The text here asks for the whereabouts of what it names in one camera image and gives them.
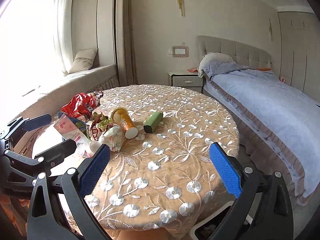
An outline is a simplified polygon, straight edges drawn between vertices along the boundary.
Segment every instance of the beige curtain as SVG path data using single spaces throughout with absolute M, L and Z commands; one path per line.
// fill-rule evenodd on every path
M 116 0 L 116 54 L 120 86 L 137 83 L 131 32 L 130 0 Z

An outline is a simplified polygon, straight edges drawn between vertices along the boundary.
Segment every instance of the pink and white package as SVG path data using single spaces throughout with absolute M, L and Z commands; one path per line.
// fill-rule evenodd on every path
M 65 140 L 72 139 L 76 142 L 77 149 L 75 153 L 80 157 L 90 157 L 86 151 L 89 148 L 90 140 L 74 125 L 66 114 L 63 114 L 53 127 Z

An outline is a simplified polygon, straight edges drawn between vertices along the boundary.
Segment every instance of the round table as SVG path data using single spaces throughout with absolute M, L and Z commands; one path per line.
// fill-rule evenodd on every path
M 224 204 L 228 193 L 208 149 L 218 142 L 228 155 L 237 157 L 239 133 L 218 101 L 184 88 L 132 85 L 104 91 L 100 103 L 95 112 L 108 116 L 125 107 L 139 130 L 136 138 L 127 139 L 119 152 L 111 154 L 94 191 L 85 197 L 113 238 L 118 230 L 165 227 L 180 239 L 199 217 Z M 155 132 L 147 134 L 143 122 L 156 111 L 164 117 Z M 62 172 L 78 166 L 71 160 L 63 165 Z

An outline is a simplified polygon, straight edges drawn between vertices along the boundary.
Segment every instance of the tufted headboard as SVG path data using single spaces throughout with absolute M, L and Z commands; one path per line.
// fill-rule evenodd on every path
M 256 47 L 237 41 L 231 41 L 210 36 L 197 36 L 199 60 L 209 52 L 219 52 L 230 55 L 241 65 L 259 68 L 272 68 L 270 55 Z

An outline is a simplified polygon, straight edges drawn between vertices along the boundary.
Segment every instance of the white pillow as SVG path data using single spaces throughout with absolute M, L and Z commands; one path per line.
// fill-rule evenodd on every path
M 208 65 L 210 62 L 218 61 L 222 63 L 235 63 L 232 57 L 227 54 L 210 52 L 202 57 L 198 66 L 198 76 L 203 77 L 204 71 L 203 68 Z
M 69 74 L 76 73 L 83 70 L 89 70 L 92 68 L 93 60 L 96 57 L 98 49 L 85 49 L 76 54 L 76 58 L 73 61 L 73 65 L 69 70 Z

